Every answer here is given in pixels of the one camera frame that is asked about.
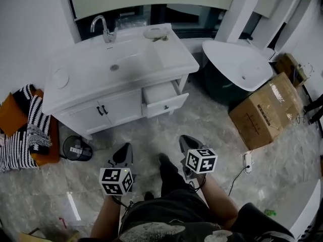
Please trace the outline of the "dark window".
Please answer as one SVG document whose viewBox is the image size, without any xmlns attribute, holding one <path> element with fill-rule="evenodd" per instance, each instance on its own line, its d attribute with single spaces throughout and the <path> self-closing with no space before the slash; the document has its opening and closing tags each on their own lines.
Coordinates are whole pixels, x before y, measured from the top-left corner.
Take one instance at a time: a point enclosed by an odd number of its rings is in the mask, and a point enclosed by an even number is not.
<svg viewBox="0 0 323 242">
<path fill-rule="evenodd" d="M 75 20 L 81 40 L 99 36 L 103 32 L 102 20 L 95 23 L 94 31 L 90 25 L 96 16 L 103 16 L 110 32 L 118 30 L 170 23 L 173 31 L 181 39 L 214 38 L 226 10 L 185 4 L 157 4 L 121 8 L 96 13 Z"/>
</svg>

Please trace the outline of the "white oval soap dish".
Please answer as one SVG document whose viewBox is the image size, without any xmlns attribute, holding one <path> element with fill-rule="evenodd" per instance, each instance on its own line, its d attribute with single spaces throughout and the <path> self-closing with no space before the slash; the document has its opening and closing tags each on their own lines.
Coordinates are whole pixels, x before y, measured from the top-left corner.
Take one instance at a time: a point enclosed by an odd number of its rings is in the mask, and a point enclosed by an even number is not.
<svg viewBox="0 0 323 242">
<path fill-rule="evenodd" d="M 143 32 L 145 38 L 148 39 L 156 39 L 156 38 L 163 38 L 169 34 L 169 29 L 166 27 L 152 27 L 146 29 Z"/>
</svg>

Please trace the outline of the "white curved tub rim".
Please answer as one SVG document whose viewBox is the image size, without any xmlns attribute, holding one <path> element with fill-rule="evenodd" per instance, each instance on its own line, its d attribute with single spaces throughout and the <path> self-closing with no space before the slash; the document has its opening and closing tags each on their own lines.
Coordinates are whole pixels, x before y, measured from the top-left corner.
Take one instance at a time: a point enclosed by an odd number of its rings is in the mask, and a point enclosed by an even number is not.
<svg viewBox="0 0 323 242">
<path fill-rule="evenodd" d="M 320 179 L 295 186 L 289 200 L 288 229 L 296 241 L 312 223 L 320 205 Z"/>
</svg>

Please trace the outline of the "dark freestanding bathtub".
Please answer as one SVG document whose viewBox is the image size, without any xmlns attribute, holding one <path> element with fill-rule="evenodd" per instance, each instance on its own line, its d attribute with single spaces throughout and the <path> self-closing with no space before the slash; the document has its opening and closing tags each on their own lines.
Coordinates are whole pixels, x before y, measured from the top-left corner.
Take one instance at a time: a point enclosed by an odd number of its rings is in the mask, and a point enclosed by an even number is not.
<svg viewBox="0 0 323 242">
<path fill-rule="evenodd" d="M 205 89 L 221 105 L 234 107 L 273 76 L 268 60 L 251 45 L 207 40 L 202 49 Z"/>
</svg>

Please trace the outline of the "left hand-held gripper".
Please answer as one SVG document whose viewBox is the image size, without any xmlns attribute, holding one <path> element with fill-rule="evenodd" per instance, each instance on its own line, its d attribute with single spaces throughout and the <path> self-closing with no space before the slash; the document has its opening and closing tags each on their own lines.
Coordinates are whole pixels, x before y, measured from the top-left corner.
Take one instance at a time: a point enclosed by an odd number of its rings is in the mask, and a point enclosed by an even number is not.
<svg viewBox="0 0 323 242">
<path fill-rule="evenodd" d="M 120 146 L 100 169 L 99 184 L 105 195 L 123 196 L 132 191 L 134 183 L 133 149 L 130 143 Z"/>
</svg>

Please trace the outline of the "round white lid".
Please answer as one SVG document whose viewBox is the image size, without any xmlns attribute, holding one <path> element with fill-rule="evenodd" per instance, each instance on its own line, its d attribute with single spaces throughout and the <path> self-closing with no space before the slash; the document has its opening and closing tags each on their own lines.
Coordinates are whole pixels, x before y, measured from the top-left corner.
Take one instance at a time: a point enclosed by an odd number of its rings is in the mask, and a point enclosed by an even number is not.
<svg viewBox="0 0 323 242">
<path fill-rule="evenodd" d="M 57 69 L 52 75 L 52 80 L 57 89 L 63 89 L 69 82 L 69 74 L 64 68 Z"/>
</svg>

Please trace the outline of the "person's left forearm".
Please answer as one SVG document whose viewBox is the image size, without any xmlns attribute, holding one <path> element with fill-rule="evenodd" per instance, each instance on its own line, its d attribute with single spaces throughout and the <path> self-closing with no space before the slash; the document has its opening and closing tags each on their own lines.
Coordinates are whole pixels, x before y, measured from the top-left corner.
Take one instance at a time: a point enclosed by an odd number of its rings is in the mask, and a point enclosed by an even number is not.
<svg viewBox="0 0 323 242">
<path fill-rule="evenodd" d="M 121 205 L 112 196 L 106 196 L 93 225 L 90 238 L 113 241 L 118 237 Z"/>
</svg>

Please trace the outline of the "person's right forearm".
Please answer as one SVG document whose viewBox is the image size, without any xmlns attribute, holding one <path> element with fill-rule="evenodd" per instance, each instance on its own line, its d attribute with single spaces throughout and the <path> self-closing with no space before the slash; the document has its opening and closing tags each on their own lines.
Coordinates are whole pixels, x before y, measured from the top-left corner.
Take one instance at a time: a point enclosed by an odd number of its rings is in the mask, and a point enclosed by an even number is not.
<svg viewBox="0 0 323 242">
<path fill-rule="evenodd" d="M 206 203 L 214 214 L 219 225 L 225 229 L 231 226 L 238 218 L 239 209 L 234 201 L 221 189 L 215 179 L 209 175 L 198 174 L 196 179 Z"/>
</svg>

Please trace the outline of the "wooden chair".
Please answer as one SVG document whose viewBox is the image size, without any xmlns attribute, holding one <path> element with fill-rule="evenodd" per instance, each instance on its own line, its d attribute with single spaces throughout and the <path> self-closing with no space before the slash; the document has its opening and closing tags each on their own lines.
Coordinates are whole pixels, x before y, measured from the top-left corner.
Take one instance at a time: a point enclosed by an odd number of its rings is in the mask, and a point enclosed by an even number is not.
<svg viewBox="0 0 323 242">
<path fill-rule="evenodd" d="M 29 232 L 20 232 L 18 242 L 77 242 L 81 238 L 79 231 L 45 232 L 35 228 Z"/>
</svg>

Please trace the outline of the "orange cushion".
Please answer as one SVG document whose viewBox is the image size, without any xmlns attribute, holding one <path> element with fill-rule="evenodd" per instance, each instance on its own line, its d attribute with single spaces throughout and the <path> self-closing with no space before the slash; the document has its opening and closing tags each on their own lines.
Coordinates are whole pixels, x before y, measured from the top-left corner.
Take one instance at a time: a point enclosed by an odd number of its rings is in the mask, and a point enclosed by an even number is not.
<svg viewBox="0 0 323 242">
<path fill-rule="evenodd" d="M 0 129 L 11 137 L 18 129 L 26 125 L 28 117 L 15 101 L 12 93 L 9 93 L 0 106 Z"/>
</svg>

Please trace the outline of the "narrow white cabinet door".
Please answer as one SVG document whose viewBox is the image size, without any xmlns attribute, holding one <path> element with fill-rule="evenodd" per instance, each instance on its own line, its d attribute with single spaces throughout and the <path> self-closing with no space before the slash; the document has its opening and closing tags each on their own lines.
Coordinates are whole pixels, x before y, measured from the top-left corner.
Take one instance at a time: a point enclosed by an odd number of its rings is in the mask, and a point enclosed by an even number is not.
<svg viewBox="0 0 323 242">
<path fill-rule="evenodd" d="M 142 118 L 141 89 L 128 91 L 114 96 L 99 99 L 100 106 L 104 105 L 105 114 L 113 126 L 121 125 Z"/>
</svg>

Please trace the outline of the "open yellow carton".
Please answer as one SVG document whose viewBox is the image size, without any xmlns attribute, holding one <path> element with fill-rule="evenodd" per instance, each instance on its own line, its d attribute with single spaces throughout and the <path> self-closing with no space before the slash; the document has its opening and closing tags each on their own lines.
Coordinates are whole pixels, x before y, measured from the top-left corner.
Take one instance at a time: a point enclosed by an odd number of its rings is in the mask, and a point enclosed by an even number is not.
<svg viewBox="0 0 323 242">
<path fill-rule="evenodd" d="M 289 53 L 279 57 L 275 64 L 275 69 L 279 74 L 285 73 L 295 88 L 302 86 L 307 80 L 303 67 Z"/>
</svg>

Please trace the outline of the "striped fringed throw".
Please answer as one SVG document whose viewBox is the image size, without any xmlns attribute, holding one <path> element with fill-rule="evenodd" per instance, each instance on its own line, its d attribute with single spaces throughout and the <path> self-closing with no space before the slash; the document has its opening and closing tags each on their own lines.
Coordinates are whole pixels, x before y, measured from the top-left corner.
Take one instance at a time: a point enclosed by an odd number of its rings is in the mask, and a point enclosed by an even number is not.
<svg viewBox="0 0 323 242">
<path fill-rule="evenodd" d="M 22 112 L 28 117 L 26 143 L 31 154 L 49 154 L 52 145 L 49 136 L 50 115 L 42 112 L 43 91 L 33 84 L 23 86 L 13 97 Z"/>
</svg>

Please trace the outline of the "white ceramic sink top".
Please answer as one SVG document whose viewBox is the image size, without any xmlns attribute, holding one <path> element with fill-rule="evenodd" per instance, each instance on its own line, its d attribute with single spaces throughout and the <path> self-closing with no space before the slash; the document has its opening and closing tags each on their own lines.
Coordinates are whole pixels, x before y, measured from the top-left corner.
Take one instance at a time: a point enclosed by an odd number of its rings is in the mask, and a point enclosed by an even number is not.
<svg viewBox="0 0 323 242">
<path fill-rule="evenodd" d="M 145 38 L 143 32 L 152 27 L 168 28 L 168 41 Z M 119 69 L 111 71 L 112 65 L 119 65 Z M 63 89 L 57 89 L 52 80 L 60 68 L 69 74 Z M 102 36 L 97 36 L 50 58 L 42 109 L 45 114 L 55 114 L 103 95 L 179 79 L 198 68 L 169 23 L 121 30 L 113 43 L 105 43 Z"/>
</svg>

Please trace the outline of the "chrome faucet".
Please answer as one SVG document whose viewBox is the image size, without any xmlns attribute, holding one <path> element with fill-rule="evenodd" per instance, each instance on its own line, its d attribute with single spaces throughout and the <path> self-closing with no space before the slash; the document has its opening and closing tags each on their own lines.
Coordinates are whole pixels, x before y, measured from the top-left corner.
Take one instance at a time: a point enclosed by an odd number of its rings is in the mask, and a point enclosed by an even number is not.
<svg viewBox="0 0 323 242">
<path fill-rule="evenodd" d="M 96 25 L 96 22 L 98 20 L 102 21 L 102 25 L 103 25 L 102 36 L 103 36 L 103 39 L 104 39 L 105 43 L 113 43 L 113 42 L 115 42 L 115 40 L 117 38 L 118 28 L 116 27 L 113 32 L 110 32 L 108 27 L 107 27 L 106 20 L 105 20 L 104 16 L 102 16 L 102 15 L 98 15 L 93 19 L 93 21 L 92 21 L 92 23 L 90 25 L 90 32 L 94 33 L 95 25 Z"/>
</svg>

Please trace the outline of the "large cardboard box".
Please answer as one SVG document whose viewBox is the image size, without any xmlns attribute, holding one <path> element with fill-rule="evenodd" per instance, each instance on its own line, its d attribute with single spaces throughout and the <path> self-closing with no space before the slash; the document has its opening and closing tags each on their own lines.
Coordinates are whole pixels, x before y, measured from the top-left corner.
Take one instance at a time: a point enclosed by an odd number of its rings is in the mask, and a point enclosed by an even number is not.
<svg viewBox="0 0 323 242">
<path fill-rule="evenodd" d="M 285 73 L 270 79 L 229 112 L 249 150 L 272 143 L 302 111 L 297 90 Z"/>
</svg>

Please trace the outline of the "person's dark printed shirt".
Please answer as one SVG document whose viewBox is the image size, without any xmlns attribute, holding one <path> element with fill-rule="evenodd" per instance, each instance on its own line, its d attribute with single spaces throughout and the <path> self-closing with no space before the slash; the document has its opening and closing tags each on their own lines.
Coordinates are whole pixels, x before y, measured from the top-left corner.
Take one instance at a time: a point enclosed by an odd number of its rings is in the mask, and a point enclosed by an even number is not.
<svg viewBox="0 0 323 242">
<path fill-rule="evenodd" d="M 295 242 L 291 232 L 253 204 L 244 205 L 225 229 L 200 200 L 145 201 L 126 214 L 116 242 Z"/>
</svg>

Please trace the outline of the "wide white cabinet door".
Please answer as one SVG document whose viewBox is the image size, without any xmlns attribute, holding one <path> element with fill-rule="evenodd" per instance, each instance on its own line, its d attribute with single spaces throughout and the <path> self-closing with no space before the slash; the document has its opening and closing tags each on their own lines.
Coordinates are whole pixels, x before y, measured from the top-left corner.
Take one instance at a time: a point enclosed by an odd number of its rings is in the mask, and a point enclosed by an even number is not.
<svg viewBox="0 0 323 242">
<path fill-rule="evenodd" d="M 58 117 L 62 123 L 70 129 L 78 131 L 79 134 L 96 133 L 112 125 L 104 113 L 102 116 L 99 114 L 97 106 L 100 107 L 100 111 L 103 113 L 99 103 L 94 100 L 64 109 L 58 113 Z"/>
</svg>

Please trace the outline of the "black white striped blanket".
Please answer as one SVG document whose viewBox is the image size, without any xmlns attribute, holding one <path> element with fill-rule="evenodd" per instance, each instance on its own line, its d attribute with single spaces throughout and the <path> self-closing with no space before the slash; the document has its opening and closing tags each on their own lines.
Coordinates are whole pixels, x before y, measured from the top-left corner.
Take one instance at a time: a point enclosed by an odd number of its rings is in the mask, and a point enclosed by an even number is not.
<svg viewBox="0 0 323 242">
<path fill-rule="evenodd" d="M 15 132 L 11 137 L 4 135 L 0 144 L 0 172 L 38 168 L 31 157 L 27 144 L 27 132 Z"/>
</svg>

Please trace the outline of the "person's black trousers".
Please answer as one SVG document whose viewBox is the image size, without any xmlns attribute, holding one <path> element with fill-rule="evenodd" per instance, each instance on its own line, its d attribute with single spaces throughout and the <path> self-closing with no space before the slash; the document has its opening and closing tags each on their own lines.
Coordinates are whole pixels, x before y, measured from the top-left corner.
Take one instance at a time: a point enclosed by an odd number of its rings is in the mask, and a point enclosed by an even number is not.
<svg viewBox="0 0 323 242">
<path fill-rule="evenodd" d="M 142 217 L 156 222 L 212 221 L 209 208 L 196 193 L 189 190 L 189 185 L 171 161 L 160 164 L 159 170 L 162 179 L 161 197 L 143 204 Z"/>
</svg>

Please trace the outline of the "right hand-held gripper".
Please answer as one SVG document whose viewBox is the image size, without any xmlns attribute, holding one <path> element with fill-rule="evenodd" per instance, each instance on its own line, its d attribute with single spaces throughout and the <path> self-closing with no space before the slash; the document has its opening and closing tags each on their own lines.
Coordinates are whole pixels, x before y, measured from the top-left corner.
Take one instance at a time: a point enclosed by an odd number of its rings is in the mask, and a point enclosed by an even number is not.
<svg viewBox="0 0 323 242">
<path fill-rule="evenodd" d="M 181 135 L 179 144 L 181 152 L 184 155 L 181 163 L 186 180 L 193 179 L 195 174 L 214 172 L 218 159 L 218 155 L 214 149 L 209 148 L 201 141 L 188 135 Z"/>
</svg>

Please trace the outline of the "white power strip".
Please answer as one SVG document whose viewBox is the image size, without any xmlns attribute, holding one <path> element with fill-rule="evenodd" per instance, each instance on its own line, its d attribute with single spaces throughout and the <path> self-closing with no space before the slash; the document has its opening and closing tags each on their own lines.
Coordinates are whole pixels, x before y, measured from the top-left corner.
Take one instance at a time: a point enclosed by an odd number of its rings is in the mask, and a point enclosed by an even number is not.
<svg viewBox="0 0 323 242">
<path fill-rule="evenodd" d="M 249 175 L 252 172 L 253 160 L 250 153 L 244 154 L 243 156 L 243 167 L 244 173 Z"/>
</svg>

